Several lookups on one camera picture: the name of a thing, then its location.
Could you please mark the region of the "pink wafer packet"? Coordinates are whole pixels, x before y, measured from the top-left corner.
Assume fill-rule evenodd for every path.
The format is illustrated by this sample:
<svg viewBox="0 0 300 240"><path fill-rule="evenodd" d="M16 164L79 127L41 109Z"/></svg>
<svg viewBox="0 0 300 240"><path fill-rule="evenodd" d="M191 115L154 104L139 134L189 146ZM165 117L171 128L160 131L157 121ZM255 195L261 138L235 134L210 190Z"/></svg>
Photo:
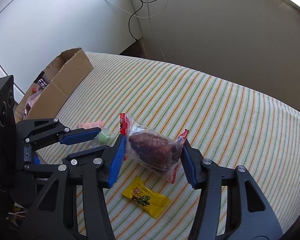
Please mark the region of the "pink wafer packet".
<svg viewBox="0 0 300 240"><path fill-rule="evenodd" d="M96 122L82 122L78 124L78 128L83 129L91 129L91 128L102 128L104 126L104 121L96 121Z"/></svg>

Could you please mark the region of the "green round candy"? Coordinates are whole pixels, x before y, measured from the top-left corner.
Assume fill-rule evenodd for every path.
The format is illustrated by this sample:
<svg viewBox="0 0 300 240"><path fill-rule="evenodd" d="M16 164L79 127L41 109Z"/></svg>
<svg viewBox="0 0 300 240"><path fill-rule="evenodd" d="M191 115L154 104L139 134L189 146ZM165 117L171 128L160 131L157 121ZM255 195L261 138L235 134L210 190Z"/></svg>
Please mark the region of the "green round candy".
<svg viewBox="0 0 300 240"><path fill-rule="evenodd" d="M111 143L111 141L115 138L115 134L106 128L101 128L101 131L98 133L96 137L91 141L89 147L95 148L99 146L105 146Z"/></svg>

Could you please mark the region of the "red-edged dark pastry packet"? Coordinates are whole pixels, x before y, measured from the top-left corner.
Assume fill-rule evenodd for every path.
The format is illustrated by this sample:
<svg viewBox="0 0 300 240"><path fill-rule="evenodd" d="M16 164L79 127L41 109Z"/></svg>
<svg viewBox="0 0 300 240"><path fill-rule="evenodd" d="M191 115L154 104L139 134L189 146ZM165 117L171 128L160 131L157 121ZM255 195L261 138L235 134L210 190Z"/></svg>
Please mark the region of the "red-edged dark pastry packet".
<svg viewBox="0 0 300 240"><path fill-rule="evenodd" d="M34 94L32 94L26 101L25 104L25 109L23 112L23 120L25 120L27 118L27 116L29 115L29 112L31 110L31 108L33 107L33 105L35 104L35 102L38 100L38 98L41 96L42 92L44 90L41 89L37 92L35 92Z"/></svg>

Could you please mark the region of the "clear bag of dates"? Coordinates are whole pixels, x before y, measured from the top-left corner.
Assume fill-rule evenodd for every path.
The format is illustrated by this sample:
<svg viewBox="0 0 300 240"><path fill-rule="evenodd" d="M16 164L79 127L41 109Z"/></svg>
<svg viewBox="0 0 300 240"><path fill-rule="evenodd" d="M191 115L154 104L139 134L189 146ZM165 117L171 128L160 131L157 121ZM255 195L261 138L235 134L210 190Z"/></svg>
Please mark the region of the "clear bag of dates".
<svg viewBox="0 0 300 240"><path fill-rule="evenodd" d="M120 113L120 133L126 136L126 158L137 161L160 178L175 182L179 159L188 129L174 140Z"/></svg>

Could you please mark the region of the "dark chocolate bar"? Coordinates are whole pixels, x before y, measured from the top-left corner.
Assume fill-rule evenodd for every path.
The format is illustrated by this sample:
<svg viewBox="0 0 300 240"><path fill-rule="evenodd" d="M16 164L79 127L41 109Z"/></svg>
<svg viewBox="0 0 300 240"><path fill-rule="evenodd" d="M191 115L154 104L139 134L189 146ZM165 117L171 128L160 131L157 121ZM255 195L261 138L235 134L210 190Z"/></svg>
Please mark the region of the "dark chocolate bar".
<svg viewBox="0 0 300 240"><path fill-rule="evenodd" d="M39 91L45 89L50 84L50 79L44 71L41 71L33 83L36 91Z"/></svg>

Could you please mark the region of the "yellow candy packet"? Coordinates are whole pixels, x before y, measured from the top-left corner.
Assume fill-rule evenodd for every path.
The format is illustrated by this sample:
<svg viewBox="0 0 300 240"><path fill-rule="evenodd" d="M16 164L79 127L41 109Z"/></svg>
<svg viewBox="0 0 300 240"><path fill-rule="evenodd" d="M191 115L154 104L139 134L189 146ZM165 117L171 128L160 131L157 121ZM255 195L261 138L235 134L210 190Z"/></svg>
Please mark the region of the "yellow candy packet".
<svg viewBox="0 0 300 240"><path fill-rule="evenodd" d="M168 207L170 199L147 188L138 176L124 189L122 195L135 202L146 211L151 217L157 219Z"/></svg>

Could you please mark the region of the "cardboard box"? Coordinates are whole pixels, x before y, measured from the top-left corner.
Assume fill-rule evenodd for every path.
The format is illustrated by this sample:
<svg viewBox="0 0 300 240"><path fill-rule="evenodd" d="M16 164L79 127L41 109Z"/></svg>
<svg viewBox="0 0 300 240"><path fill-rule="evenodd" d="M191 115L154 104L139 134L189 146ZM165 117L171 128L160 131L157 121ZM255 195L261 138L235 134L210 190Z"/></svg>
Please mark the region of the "cardboard box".
<svg viewBox="0 0 300 240"><path fill-rule="evenodd" d="M43 89L39 98L24 115L27 99L33 95L33 83L15 109L16 122L25 119L55 118L68 97L93 70L82 48L69 49L59 54L44 70L50 83Z"/></svg>

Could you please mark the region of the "striped tablecloth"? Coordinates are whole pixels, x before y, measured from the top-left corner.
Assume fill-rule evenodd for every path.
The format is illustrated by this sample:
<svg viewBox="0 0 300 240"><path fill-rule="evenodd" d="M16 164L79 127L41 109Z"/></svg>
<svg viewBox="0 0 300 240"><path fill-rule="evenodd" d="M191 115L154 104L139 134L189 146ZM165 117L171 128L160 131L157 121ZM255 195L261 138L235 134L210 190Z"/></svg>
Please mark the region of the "striped tablecloth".
<svg viewBox="0 0 300 240"><path fill-rule="evenodd" d="M193 148L220 166L245 166L273 208L283 233L300 216L300 112L275 98L171 63L86 53L93 70L58 112L61 123L104 121L117 136L120 113L171 139L188 129ZM200 191L181 164L174 184L134 160L104 192L116 239L187 239ZM122 195L139 176L171 200L158 219Z"/></svg>

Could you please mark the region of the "white cabinet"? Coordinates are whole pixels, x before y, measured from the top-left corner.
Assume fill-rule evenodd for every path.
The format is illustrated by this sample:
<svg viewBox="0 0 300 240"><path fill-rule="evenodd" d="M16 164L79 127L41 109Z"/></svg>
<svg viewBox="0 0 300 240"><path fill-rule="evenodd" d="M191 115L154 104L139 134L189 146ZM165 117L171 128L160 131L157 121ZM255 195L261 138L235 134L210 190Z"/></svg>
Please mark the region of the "white cabinet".
<svg viewBox="0 0 300 240"><path fill-rule="evenodd" d="M132 12L131 0L0 0L0 77L21 100L65 50L120 54L142 36Z"/></svg>

